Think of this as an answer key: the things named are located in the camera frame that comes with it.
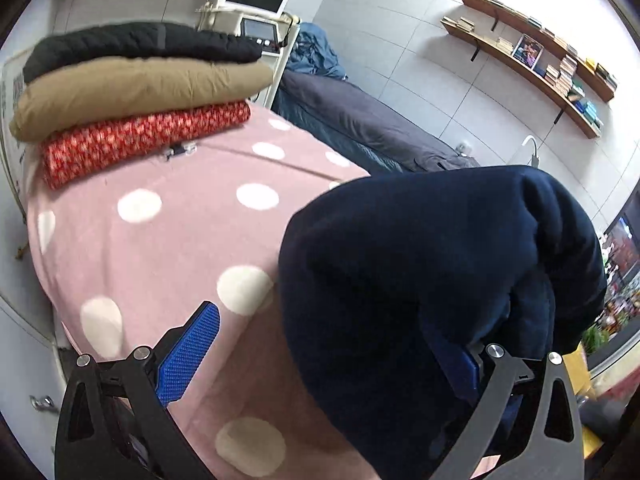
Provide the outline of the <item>navy blue sweatshirt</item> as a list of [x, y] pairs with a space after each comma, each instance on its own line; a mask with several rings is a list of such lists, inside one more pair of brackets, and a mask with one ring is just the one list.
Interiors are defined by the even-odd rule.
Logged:
[[294, 214], [279, 256], [288, 348], [383, 479], [425, 479], [468, 420], [467, 348], [574, 351], [603, 308], [600, 244], [550, 174], [498, 166], [348, 182]]

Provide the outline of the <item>pink polka dot blanket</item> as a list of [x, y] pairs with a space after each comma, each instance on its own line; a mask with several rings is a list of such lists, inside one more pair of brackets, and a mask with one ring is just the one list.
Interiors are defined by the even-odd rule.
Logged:
[[371, 479], [307, 391], [282, 326], [278, 259], [291, 218], [370, 178], [259, 106], [192, 155], [120, 162], [58, 190], [34, 168], [38, 280], [78, 356], [153, 348], [204, 301], [220, 330], [168, 412], [212, 479]]

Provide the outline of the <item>red patterned folded garment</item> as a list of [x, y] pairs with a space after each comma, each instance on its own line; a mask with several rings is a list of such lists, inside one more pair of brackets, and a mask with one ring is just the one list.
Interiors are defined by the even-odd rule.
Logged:
[[249, 119], [250, 106], [240, 101], [70, 128], [41, 144], [43, 180], [57, 190], [120, 162], [195, 141]]

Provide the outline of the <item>small black clip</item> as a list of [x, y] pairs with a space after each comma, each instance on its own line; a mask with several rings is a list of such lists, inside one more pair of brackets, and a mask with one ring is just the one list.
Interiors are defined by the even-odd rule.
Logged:
[[197, 148], [198, 146], [195, 142], [178, 143], [166, 148], [166, 150], [163, 151], [163, 156], [166, 162], [168, 162], [168, 160], [175, 157], [192, 155]]

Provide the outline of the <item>white gooseneck lamp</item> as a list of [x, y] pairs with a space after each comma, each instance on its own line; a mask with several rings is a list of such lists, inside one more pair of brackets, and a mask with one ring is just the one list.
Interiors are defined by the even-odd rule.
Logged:
[[526, 146], [530, 148], [529, 165], [533, 168], [538, 168], [540, 164], [540, 157], [539, 145], [536, 138], [534, 136], [526, 136], [522, 142], [522, 148], [526, 148]]

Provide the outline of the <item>tan folded jacket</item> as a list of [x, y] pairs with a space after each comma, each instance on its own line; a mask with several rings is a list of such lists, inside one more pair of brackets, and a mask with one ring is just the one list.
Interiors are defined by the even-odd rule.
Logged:
[[72, 127], [242, 101], [273, 82], [262, 62], [97, 58], [26, 84], [10, 121], [16, 140], [39, 143]]

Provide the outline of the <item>black folded jacket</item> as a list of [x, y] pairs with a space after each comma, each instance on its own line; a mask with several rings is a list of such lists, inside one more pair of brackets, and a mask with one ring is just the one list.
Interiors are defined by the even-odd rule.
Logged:
[[97, 58], [194, 58], [247, 64], [262, 49], [247, 38], [163, 22], [90, 27], [39, 41], [23, 67], [24, 81]]

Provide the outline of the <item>framed photo on shelf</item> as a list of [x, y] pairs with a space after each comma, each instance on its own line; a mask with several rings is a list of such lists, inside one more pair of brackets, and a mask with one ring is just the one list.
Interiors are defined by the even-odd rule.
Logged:
[[544, 52], [544, 46], [540, 42], [531, 36], [523, 34], [514, 47], [512, 58], [533, 70], [542, 52]]

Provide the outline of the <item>white bedside machine cart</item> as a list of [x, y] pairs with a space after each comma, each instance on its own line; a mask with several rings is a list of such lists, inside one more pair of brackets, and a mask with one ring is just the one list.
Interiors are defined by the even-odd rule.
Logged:
[[280, 18], [274, 20], [240, 11], [218, 9], [209, 0], [199, 7], [196, 13], [197, 30], [212, 30], [248, 38], [262, 49], [260, 60], [272, 69], [273, 81], [268, 88], [250, 99], [265, 108], [272, 107], [299, 33], [299, 17], [283, 12]]

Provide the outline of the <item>blue crumpled duvet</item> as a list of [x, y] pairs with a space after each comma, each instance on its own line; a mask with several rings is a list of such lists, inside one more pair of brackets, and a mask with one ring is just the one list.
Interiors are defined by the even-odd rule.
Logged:
[[286, 68], [294, 73], [346, 80], [347, 74], [326, 32], [314, 23], [299, 25]]

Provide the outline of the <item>lower wooden wall shelf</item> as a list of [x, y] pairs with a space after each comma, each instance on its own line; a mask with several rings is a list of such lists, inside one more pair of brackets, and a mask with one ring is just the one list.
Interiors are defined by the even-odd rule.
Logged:
[[449, 35], [455, 36], [475, 47], [475, 52], [472, 55], [472, 61], [475, 60], [478, 52], [484, 51], [535, 86], [541, 93], [559, 107], [560, 111], [554, 122], [558, 122], [563, 115], [567, 115], [576, 125], [578, 125], [578, 128], [582, 130], [582, 133], [588, 139], [600, 138], [600, 131], [591, 122], [588, 122], [587, 117], [574, 107], [574, 104], [570, 102], [566, 96], [562, 96], [561, 93], [557, 92], [555, 88], [544, 79], [544, 77], [539, 76], [534, 70], [527, 67], [513, 56], [507, 55], [506, 52], [498, 49], [491, 41], [478, 36], [475, 32], [467, 32], [463, 28], [458, 27], [456, 22], [451, 21], [446, 16], [440, 20], [440, 24], [444, 26], [444, 29], [446, 29]]

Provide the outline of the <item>wooden wall shelf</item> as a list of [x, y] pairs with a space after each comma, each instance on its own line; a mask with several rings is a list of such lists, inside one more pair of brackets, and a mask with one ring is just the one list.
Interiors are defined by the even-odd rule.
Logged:
[[576, 125], [578, 125], [578, 128], [582, 130], [582, 133], [588, 139], [600, 138], [600, 131], [591, 122], [588, 122], [587, 117], [574, 107], [574, 104], [570, 102], [566, 96], [562, 96], [561, 93], [557, 92], [555, 88], [544, 79], [544, 77], [539, 76], [534, 70], [527, 67], [513, 56], [507, 55], [506, 52], [498, 49], [491, 41], [478, 36], [475, 32], [467, 32], [463, 28], [458, 27], [456, 22], [451, 21], [446, 16], [440, 20], [440, 24], [444, 26], [444, 29], [446, 29], [449, 35], [455, 36], [475, 47], [475, 52], [472, 55], [472, 61], [475, 60], [478, 52], [484, 51], [535, 86], [541, 93], [559, 107], [560, 111], [554, 122], [558, 122], [563, 115], [567, 115]]
[[519, 32], [531, 36], [559, 60], [567, 55], [574, 58], [577, 63], [577, 76], [596, 92], [603, 102], [610, 102], [614, 98], [617, 87], [612, 86], [603, 77], [602, 70], [597, 71], [598, 64], [588, 64], [570, 44], [552, 34], [549, 29], [539, 24], [534, 18], [513, 10], [498, 0], [462, 0], [462, 2], [471, 9], [492, 16], [495, 22], [503, 22]]

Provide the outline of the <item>upper wooden wall shelf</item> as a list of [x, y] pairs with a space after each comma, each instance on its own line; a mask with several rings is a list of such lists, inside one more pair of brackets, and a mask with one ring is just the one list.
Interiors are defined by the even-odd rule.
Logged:
[[577, 76], [596, 92], [603, 102], [610, 102], [614, 98], [617, 87], [612, 86], [603, 77], [602, 70], [597, 71], [598, 64], [588, 64], [570, 44], [552, 34], [549, 29], [539, 24], [534, 18], [513, 10], [498, 0], [462, 0], [462, 2], [471, 9], [492, 16], [495, 22], [503, 22], [519, 32], [531, 36], [559, 60], [567, 55], [574, 58], [577, 63]]

